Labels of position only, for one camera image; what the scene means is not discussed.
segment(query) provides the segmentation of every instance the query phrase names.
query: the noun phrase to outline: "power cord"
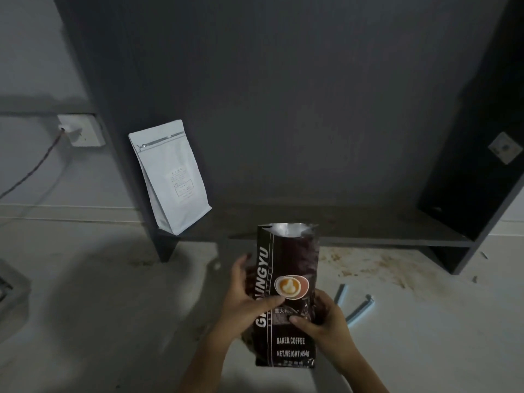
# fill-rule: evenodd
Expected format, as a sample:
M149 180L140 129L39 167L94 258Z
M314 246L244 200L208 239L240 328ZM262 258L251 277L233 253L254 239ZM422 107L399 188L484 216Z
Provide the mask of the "power cord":
M40 168L40 166L43 164L43 162L46 160L46 158L49 157L49 153L53 150L53 148L58 144L60 141L60 138L64 135L65 131L63 128L60 129L60 133L57 135L53 143L49 146L49 149L47 149L46 154L44 154L43 158L36 164L36 167L34 167L29 173L27 173L26 176L24 176L22 179L20 179L17 183L15 183L12 187L10 187L8 190L4 191L2 194L0 194L0 200L3 199L5 196L7 196L10 192L15 190L18 186L20 186L22 183L24 183L31 175L33 175L36 170Z

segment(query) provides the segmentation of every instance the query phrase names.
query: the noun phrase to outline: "white stand-up pouch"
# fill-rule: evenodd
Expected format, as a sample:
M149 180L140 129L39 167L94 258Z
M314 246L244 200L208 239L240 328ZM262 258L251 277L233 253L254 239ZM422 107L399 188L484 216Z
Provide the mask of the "white stand-up pouch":
M158 227L179 235L211 207L182 120L129 134Z

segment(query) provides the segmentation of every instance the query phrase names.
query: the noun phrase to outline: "left hand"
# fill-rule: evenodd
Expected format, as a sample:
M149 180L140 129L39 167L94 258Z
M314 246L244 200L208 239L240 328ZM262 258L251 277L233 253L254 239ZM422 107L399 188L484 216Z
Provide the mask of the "left hand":
M245 254L233 264L231 283L222 304L220 317L208 336L215 344L223 347L229 347L258 316L276 308L285 300L279 296L255 300L246 294L244 264L249 258L250 255Z

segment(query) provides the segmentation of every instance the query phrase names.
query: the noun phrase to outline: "concrete floor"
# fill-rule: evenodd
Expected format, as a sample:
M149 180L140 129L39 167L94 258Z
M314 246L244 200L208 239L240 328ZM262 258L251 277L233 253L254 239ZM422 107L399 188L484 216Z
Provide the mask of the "concrete floor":
M9 221L0 258L30 278L26 325L0 344L0 391L172 392L216 316L233 259L253 243L181 243L156 263L140 225ZM391 392L521 392L524 239L491 236L460 276L412 250L322 248L318 287L350 284L352 327ZM322 357L317 369L256 368L242 343L221 391L348 391Z

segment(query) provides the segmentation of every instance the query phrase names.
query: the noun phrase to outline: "coffee cup graphic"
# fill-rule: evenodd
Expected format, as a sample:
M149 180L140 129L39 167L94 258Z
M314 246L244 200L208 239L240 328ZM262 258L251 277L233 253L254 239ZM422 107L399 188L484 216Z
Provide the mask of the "coffee cup graphic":
M303 276L281 276L275 280L275 289L279 295L294 301L307 294L309 281Z

